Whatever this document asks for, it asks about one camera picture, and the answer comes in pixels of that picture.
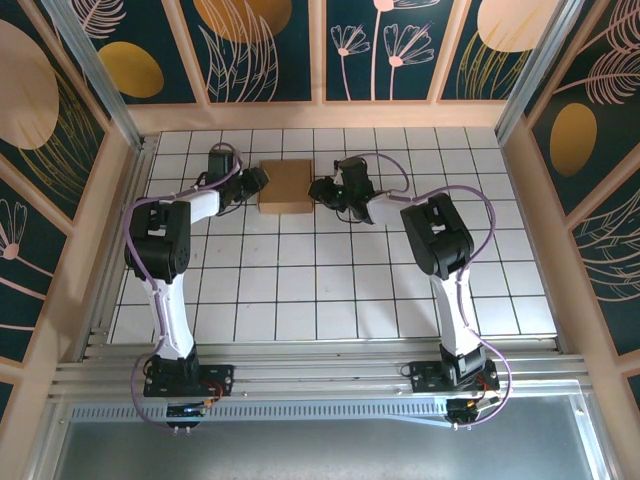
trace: cardboard box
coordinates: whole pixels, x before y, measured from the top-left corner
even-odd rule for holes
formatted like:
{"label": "cardboard box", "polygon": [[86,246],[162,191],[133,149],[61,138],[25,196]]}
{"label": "cardboard box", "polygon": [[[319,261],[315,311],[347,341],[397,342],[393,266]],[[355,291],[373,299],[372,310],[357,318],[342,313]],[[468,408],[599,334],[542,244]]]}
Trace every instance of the cardboard box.
{"label": "cardboard box", "polygon": [[313,178],[312,160],[263,160],[260,167],[269,176],[269,183],[258,197],[261,213],[313,212],[308,193]]}

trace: white grid tile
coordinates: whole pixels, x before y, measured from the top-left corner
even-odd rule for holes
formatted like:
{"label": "white grid tile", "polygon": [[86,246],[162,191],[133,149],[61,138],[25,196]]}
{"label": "white grid tile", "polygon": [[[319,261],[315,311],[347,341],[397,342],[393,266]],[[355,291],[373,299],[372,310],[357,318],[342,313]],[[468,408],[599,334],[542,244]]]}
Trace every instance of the white grid tile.
{"label": "white grid tile", "polygon": [[395,338],[398,336],[396,309],[391,300],[356,302],[359,338]]}
{"label": "white grid tile", "polygon": [[[400,166],[404,169],[405,172],[411,173],[411,161],[409,160],[409,151],[408,150],[378,150],[381,154],[386,155],[388,157],[393,158],[396,162],[400,164]],[[394,165],[392,162],[385,158],[380,158],[380,175],[399,175],[402,174],[400,169]]]}
{"label": "white grid tile", "polygon": [[409,150],[409,156],[415,175],[444,173],[440,150]]}
{"label": "white grid tile", "polygon": [[433,300],[398,300],[400,337],[437,337],[438,322]]}
{"label": "white grid tile", "polygon": [[276,268],[245,268],[240,272],[240,302],[270,302],[276,298]]}
{"label": "white grid tile", "polygon": [[441,150],[448,148],[469,148],[467,134],[462,127],[437,127],[438,147]]}
{"label": "white grid tile", "polygon": [[409,149],[438,149],[436,131],[433,128],[405,128]]}
{"label": "white grid tile", "polygon": [[[160,140],[150,195],[191,186],[220,140],[242,152],[245,167],[262,160],[313,158],[317,176],[333,175],[334,161],[377,148],[412,174],[408,195],[453,184],[481,188],[494,199],[498,227],[496,240],[471,269],[481,333],[555,332],[490,129],[168,132]],[[375,188],[404,187],[393,164],[376,156],[365,160]],[[489,228],[484,204],[465,192],[451,195],[478,248]],[[415,264],[400,217],[386,227],[349,224],[321,205],[311,214],[278,217],[260,214],[256,204],[254,196],[246,207],[192,226],[184,297],[197,342],[438,336],[433,292]],[[348,212],[341,216],[352,218]],[[141,282],[132,273],[126,276],[112,341],[148,343],[154,334],[148,299]]]}
{"label": "white grid tile", "polygon": [[442,150],[445,173],[476,173],[471,150]]}
{"label": "white grid tile", "polygon": [[356,265],[354,271],[357,300],[393,298],[391,269],[388,265]]}
{"label": "white grid tile", "polygon": [[318,303],[318,340],[357,338],[355,302]]}
{"label": "white grid tile", "polygon": [[316,267],[316,298],[353,300],[353,269],[349,267]]}
{"label": "white grid tile", "polygon": [[242,253],[242,236],[216,235],[207,240],[205,267],[237,267]]}
{"label": "white grid tile", "polygon": [[235,328],[235,305],[200,305],[198,307],[195,333],[197,343],[233,342]]}
{"label": "white grid tile", "polygon": [[211,147],[219,143],[221,139],[222,131],[220,130],[193,132],[191,143],[189,144],[189,153],[209,153]]}
{"label": "white grid tile", "polygon": [[315,151],[344,151],[344,130],[342,128],[316,129],[313,132],[313,146]]}
{"label": "white grid tile", "polygon": [[475,298],[476,317],[482,335],[517,335],[518,322],[509,297]]}
{"label": "white grid tile", "polygon": [[546,297],[514,297],[513,306],[523,334],[556,333]]}
{"label": "white grid tile", "polygon": [[503,266],[511,295],[544,295],[535,262],[507,262]]}
{"label": "white grid tile", "polygon": [[243,267],[275,267],[278,235],[246,235],[242,245]]}
{"label": "white grid tile", "polygon": [[375,130],[378,150],[407,150],[404,128],[376,128]]}
{"label": "white grid tile", "polygon": [[497,149],[471,149],[478,173],[503,173],[507,167],[502,152]]}
{"label": "white grid tile", "polygon": [[282,235],[278,252],[278,265],[315,265],[314,235]]}
{"label": "white grid tile", "polygon": [[467,127],[465,130],[471,148],[498,148],[498,140],[493,128]]}
{"label": "white grid tile", "polygon": [[154,180],[182,180],[186,162],[186,155],[157,155],[151,178]]}
{"label": "white grid tile", "polygon": [[312,152],[313,130],[310,128],[285,130],[282,150],[285,152]]}
{"label": "white grid tile", "polygon": [[278,269],[279,302],[312,302],[316,298],[315,267],[280,267]]}
{"label": "white grid tile", "polygon": [[252,152],[282,152],[282,130],[254,130]]}
{"label": "white grid tile", "polygon": [[276,307],[276,340],[315,340],[316,306],[279,303]]}
{"label": "white grid tile", "polygon": [[274,340],[275,331],[275,303],[240,303],[238,305],[237,342]]}
{"label": "white grid tile", "polygon": [[205,268],[202,271],[202,284],[198,301],[200,303],[237,301],[239,274],[239,268]]}
{"label": "white grid tile", "polygon": [[187,153],[190,141],[191,132],[163,132],[157,153]]}
{"label": "white grid tile", "polygon": [[376,149],[373,128],[347,128],[344,131],[346,149],[356,152],[370,152]]}

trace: flower drawing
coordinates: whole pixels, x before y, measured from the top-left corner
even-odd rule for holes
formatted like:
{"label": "flower drawing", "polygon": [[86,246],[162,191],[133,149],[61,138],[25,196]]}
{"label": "flower drawing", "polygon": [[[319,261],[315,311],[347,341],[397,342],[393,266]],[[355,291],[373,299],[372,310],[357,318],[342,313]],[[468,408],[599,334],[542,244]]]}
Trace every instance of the flower drawing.
{"label": "flower drawing", "polygon": [[395,70],[405,65],[416,65],[433,60],[435,52],[428,48],[431,43],[429,26],[416,27],[408,25],[398,35],[398,25],[384,28],[384,44],[391,65],[391,81],[389,83],[389,100],[393,100],[393,79]]}
{"label": "flower drawing", "polygon": [[[27,207],[20,202],[16,202],[12,210],[9,207],[9,202],[5,199],[0,199],[0,260],[17,260],[39,273],[53,277],[53,274],[20,257],[20,242],[27,225],[27,213]],[[6,278],[0,277],[0,283],[34,298],[45,299],[45,296],[41,293],[18,285]]]}
{"label": "flower drawing", "polygon": [[331,38],[333,44],[340,55],[340,63],[342,65],[342,81],[344,82],[344,90],[347,94],[347,100],[351,100],[349,93],[349,84],[347,82],[347,71],[344,65],[344,58],[349,55],[357,55],[358,53],[368,52],[371,44],[365,42],[366,35],[362,31],[362,25],[354,27],[352,25],[345,27],[344,31],[340,25],[331,28]]}
{"label": "flower drawing", "polygon": [[408,10],[410,8],[431,7],[440,3],[440,0],[373,0],[373,5],[378,10],[376,24],[373,31],[373,54],[371,56],[371,100],[376,99],[376,52],[378,50],[378,32],[380,31],[380,18],[382,13],[392,10]]}

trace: leaf drawing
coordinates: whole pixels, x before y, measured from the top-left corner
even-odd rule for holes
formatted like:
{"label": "leaf drawing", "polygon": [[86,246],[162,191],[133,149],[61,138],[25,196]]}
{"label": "leaf drawing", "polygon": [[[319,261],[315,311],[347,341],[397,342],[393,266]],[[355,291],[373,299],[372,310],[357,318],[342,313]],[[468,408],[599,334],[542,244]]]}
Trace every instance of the leaf drawing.
{"label": "leaf drawing", "polygon": [[640,191],[620,207],[586,219],[575,239],[599,300],[640,297]]}
{"label": "leaf drawing", "polygon": [[640,87],[640,49],[633,52],[611,50],[591,67],[587,78],[556,89],[554,94],[584,84],[593,103],[624,104]]}
{"label": "leaf drawing", "polygon": [[609,19],[609,26],[585,43],[578,54],[603,36],[607,37],[612,48],[620,52],[640,48],[640,0],[618,0]]}
{"label": "leaf drawing", "polygon": [[231,0],[203,0],[202,5],[206,23],[216,32],[199,27],[209,53],[206,85],[212,101],[255,102],[265,95],[271,101],[278,85],[278,55],[267,22],[246,2],[244,21]]}
{"label": "leaf drawing", "polygon": [[89,38],[105,40],[127,14],[123,0],[71,0],[84,33]]}

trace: wire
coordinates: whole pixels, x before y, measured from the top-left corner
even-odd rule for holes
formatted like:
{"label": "wire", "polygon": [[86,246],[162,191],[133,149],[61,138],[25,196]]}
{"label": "wire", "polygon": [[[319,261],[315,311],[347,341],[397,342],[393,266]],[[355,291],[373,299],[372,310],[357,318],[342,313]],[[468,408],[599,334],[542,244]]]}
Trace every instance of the wire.
{"label": "wire", "polygon": [[395,193],[407,193],[409,191],[409,188],[411,188],[411,182],[409,181],[409,174],[407,173],[407,171],[402,167],[402,165],[400,165],[400,163],[393,157],[390,157],[389,155],[385,155],[384,153],[380,153],[380,152],[364,152],[364,153],[359,153],[358,155],[354,155],[355,157],[377,157],[377,158],[382,158],[384,160],[387,160],[388,162],[393,163],[398,170],[400,170],[400,173],[402,174],[402,176],[404,177],[404,183],[405,186],[402,190],[398,190],[397,188],[391,188],[389,190],[387,190],[387,193],[390,192],[395,192]]}
{"label": "wire", "polygon": [[224,217],[226,215],[229,215],[230,213],[233,213],[236,210],[238,210],[242,205],[246,205],[246,203],[247,203],[246,201],[245,202],[240,202],[238,205],[233,207],[231,210],[227,210],[226,212],[219,213],[218,215],[216,215],[216,217]]}
{"label": "wire", "polygon": [[357,222],[354,222],[352,220],[345,220],[344,218],[340,217],[340,214],[338,213],[337,210],[336,210],[336,217],[338,217],[338,220],[340,220],[342,223],[349,223],[351,225],[357,225],[359,223],[362,223],[362,220],[359,220]]}
{"label": "wire", "polygon": [[138,208],[139,206],[146,205],[148,203],[154,203],[154,202],[158,202],[158,201],[163,201],[163,200],[176,200],[178,198],[187,197],[187,196],[192,195],[192,194],[194,194],[196,192],[213,190],[214,188],[218,187],[219,185],[222,185],[223,183],[225,183],[227,180],[229,180],[237,172],[239,172],[242,169],[242,160],[240,159],[239,152],[233,147],[233,145],[230,145],[230,144],[228,144],[226,142],[219,142],[219,143],[215,144],[212,147],[212,149],[215,148],[215,149],[219,150],[222,147],[228,148],[233,153],[233,168],[231,169],[231,171],[227,175],[225,175],[221,179],[219,179],[219,180],[217,180],[217,181],[215,181],[213,183],[210,183],[208,185],[203,185],[203,186],[197,186],[196,185],[196,186],[193,186],[192,188],[190,188],[188,190],[185,190],[184,192],[180,192],[180,193],[177,193],[177,194],[164,195],[164,196],[159,196],[159,197],[141,198],[139,200],[136,200],[135,202],[133,202],[129,206],[129,208],[127,208],[127,210],[124,213],[124,217],[122,219],[125,243],[127,244],[127,247],[129,248],[129,252],[131,254],[131,257],[133,258],[133,261],[135,262],[137,267],[142,272],[142,275],[143,275],[144,279],[147,282],[149,282],[149,284],[151,285],[151,291],[153,292],[153,301],[155,303],[155,307],[156,307],[156,311],[157,311],[157,315],[158,315],[158,323],[160,324],[160,336],[159,336],[160,341],[158,342],[158,345],[156,346],[156,348],[154,348],[154,350],[150,354],[140,355],[136,359],[136,361],[134,363],[133,370],[131,371],[131,382],[130,382],[131,399],[133,400],[133,406],[136,409],[136,413],[145,422],[150,423],[150,424],[152,424],[152,425],[154,425],[154,426],[156,426],[158,428],[161,428],[163,430],[170,430],[170,431],[172,431],[174,433],[176,432],[175,429],[169,427],[166,424],[158,423],[158,422],[152,420],[144,412],[144,410],[140,406],[140,402],[139,402],[138,396],[136,394],[136,372],[138,370],[140,362],[142,362],[142,360],[145,359],[145,358],[149,359],[149,358],[153,357],[154,355],[158,354],[158,352],[160,351],[160,348],[162,348],[162,345],[163,345],[162,340],[164,339],[164,337],[167,334],[168,325],[167,325],[167,319],[165,317],[164,310],[162,309],[162,305],[160,303],[160,295],[159,295],[159,292],[158,292],[158,284],[156,283],[155,279],[149,273],[149,270],[147,270],[147,267],[142,262],[142,259],[140,258],[140,254],[138,253],[135,245],[133,244],[133,238],[131,237],[131,233],[130,233],[129,229],[131,227],[131,219],[133,218],[133,211],[136,208]]}

